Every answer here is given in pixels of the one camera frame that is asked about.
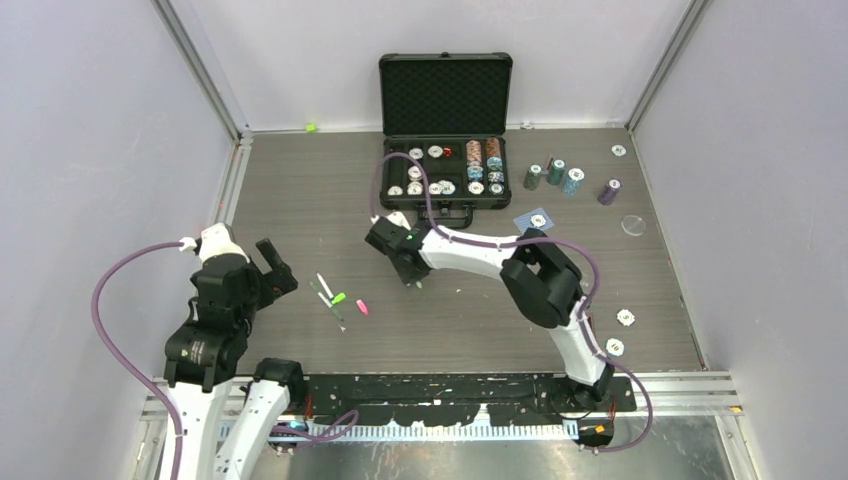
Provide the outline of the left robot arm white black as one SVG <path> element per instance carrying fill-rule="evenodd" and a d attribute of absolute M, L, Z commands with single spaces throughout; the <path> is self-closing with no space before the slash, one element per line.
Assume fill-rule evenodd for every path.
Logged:
<path fill-rule="evenodd" d="M 225 223 L 189 242 L 201 267 L 192 277 L 194 314 L 166 342 L 164 378 L 175 417 L 168 422 L 163 479 L 246 479 L 280 415 L 298 412 L 308 396 L 300 363 L 265 358 L 257 364 L 243 409 L 224 442 L 221 417 L 256 313 L 294 291 L 298 282 L 273 244 L 256 246 L 263 273 Z"/>

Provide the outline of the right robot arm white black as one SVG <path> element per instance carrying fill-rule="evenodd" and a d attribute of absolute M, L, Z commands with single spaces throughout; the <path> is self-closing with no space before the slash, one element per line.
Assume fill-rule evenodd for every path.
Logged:
<path fill-rule="evenodd" d="M 589 296 L 578 266 L 543 231 L 493 237 L 457 232 L 425 221 L 409 227 L 376 216 L 366 242 L 412 284 L 434 270 L 456 270 L 500 281 L 518 311 L 550 334 L 563 359 L 574 403 L 596 410 L 611 395 L 615 369 L 592 331 Z"/>

